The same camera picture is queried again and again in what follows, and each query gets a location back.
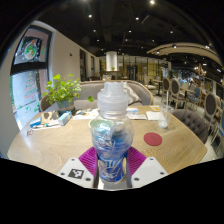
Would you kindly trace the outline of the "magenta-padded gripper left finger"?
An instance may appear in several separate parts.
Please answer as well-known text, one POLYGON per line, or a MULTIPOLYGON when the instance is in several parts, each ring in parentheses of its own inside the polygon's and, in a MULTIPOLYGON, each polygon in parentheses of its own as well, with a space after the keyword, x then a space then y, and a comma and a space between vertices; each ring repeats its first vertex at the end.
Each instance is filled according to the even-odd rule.
POLYGON ((96 188, 99 182, 98 158, 94 147, 78 158, 70 158, 58 176, 84 188, 96 188))

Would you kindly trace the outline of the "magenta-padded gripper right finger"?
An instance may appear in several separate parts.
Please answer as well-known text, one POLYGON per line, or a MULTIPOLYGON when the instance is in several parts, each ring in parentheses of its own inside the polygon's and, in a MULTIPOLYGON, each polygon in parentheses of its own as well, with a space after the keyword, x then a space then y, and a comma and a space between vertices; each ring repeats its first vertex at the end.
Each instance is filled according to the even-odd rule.
POLYGON ((130 147, 126 157, 126 181, 128 188, 140 188, 168 173, 155 157, 146 157, 134 147, 130 147))

